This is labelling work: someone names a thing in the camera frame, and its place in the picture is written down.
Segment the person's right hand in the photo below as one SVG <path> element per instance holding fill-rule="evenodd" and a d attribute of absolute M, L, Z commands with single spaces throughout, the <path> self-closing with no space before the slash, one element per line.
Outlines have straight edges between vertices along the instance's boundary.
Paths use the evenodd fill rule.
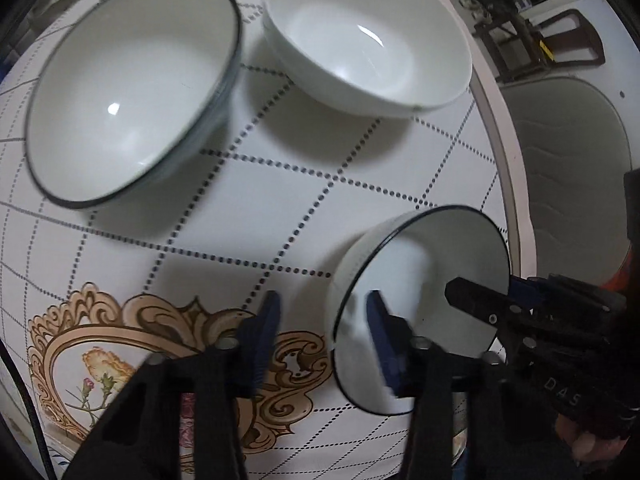
<path fill-rule="evenodd" d="M 614 460 L 623 451 L 628 439 L 616 438 L 603 440 L 581 430 L 576 422 L 563 415 L 555 421 L 555 431 L 563 442 L 570 447 L 573 460 L 581 463 L 608 462 Z"/>

